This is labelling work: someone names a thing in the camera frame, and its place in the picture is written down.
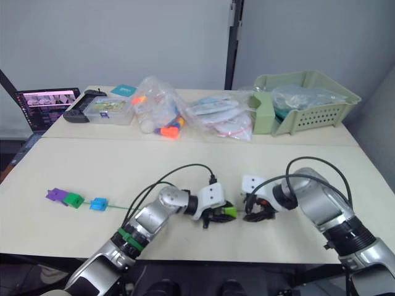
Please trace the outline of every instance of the plastic container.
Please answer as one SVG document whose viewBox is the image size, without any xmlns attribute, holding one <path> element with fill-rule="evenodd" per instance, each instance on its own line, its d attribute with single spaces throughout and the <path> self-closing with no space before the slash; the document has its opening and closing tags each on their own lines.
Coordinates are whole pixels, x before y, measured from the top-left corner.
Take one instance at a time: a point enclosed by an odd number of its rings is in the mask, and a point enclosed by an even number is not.
<svg viewBox="0 0 395 296">
<path fill-rule="evenodd" d="M 275 120 L 271 132 L 273 136 L 285 133 L 294 134 L 297 131 L 328 125 L 333 125 L 335 127 L 339 126 L 351 109 L 361 101 L 359 96 L 319 71 L 261 75 L 255 80 L 254 87 L 262 90 L 266 95 L 271 96 L 270 92 L 274 88 L 289 84 L 302 86 L 304 88 L 328 89 L 347 96 L 347 99 L 346 102 L 342 103 L 321 105 L 304 110 L 292 110 L 283 121 L 279 121 L 278 119 Z M 264 124 L 263 121 L 259 120 L 259 116 L 257 116 L 254 133 L 259 130 L 264 130 L 260 127 Z"/>
<path fill-rule="evenodd" d="M 95 97 L 83 112 L 91 123 L 112 125 L 128 125 L 135 114 L 130 99 L 120 97 Z"/>
<path fill-rule="evenodd" d="M 270 134 L 276 117 L 270 92 L 255 92 L 250 98 L 249 105 L 256 109 L 256 112 L 251 112 L 255 122 L 253 133 Z"/>
</svg>

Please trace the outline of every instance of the green tape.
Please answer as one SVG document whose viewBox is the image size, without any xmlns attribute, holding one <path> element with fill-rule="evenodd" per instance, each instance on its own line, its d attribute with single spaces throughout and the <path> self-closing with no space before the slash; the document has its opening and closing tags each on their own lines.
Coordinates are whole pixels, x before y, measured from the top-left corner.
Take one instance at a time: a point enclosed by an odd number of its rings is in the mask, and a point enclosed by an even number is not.
<svg viewBox="0 0 395 296">
<path fill-rule="evenodd" d="M 233 218 L 237 218 L 237 209 L 235 207 L 223 208 L 223 213 Z"/>
<path fill-rule="evenodd" d="M 122 236 L 122 239 L 125 242 L 128 242 L 129 244 L 131 244 L 136 249 L 138 249 L 140 252 L 142 250 L 144 250 L 144 247 L 142 245 L 140 245 L 137 241 L 135 241 L 135 239 L 132 238 L 132 236 L 128 232 L 126 232 L 122 227 L 118 228 L 118 232 Z"/>
</svg>

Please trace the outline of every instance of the label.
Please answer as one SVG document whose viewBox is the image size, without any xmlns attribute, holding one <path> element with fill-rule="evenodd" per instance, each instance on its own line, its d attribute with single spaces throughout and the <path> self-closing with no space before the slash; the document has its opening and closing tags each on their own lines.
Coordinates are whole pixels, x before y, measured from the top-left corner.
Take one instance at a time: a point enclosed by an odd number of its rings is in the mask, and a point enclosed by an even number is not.
<svg viewBox="0 0 395 296">
<path fill-rule="evenodd" d="M 100 112 L 101 118 L 110 118 L 107 112 Z"/>
<path fill-rule="evenodd" d="M 126 101 L 98 99 L 93 105 L 92 110 L 122 110 Z"/>
</svg>

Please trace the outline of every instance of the purple block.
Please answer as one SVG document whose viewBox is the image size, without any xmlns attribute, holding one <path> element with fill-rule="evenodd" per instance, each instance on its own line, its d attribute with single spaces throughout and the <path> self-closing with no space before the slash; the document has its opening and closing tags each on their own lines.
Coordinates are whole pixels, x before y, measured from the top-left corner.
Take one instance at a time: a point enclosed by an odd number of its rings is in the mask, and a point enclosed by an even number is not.
<svg viewBox="0 0 395 296">
<path fill-rule="evenodd" d="M 54 202 L 61 202 L 63 205 L 68 207 L 69 205 L 63 202 L 67 194 L 69 194 L 67 191 L 54 188 L 52 190 L 48 190 L 48 194 L 46 195 L 46 198 L 51 199 Z"/>
</svg>

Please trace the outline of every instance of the laptop screen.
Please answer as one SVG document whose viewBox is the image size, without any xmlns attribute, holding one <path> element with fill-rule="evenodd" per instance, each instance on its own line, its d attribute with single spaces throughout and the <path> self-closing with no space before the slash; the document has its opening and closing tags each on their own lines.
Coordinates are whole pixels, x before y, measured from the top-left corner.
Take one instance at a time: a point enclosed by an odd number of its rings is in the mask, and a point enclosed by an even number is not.
<svg viewBox="0 0 395 296">
<path fill-rule="evenodd" d="M 15 98 L 31 130 L 46 131 L 80 95 L 78 88 L 18 91 Z"/>
</svg>

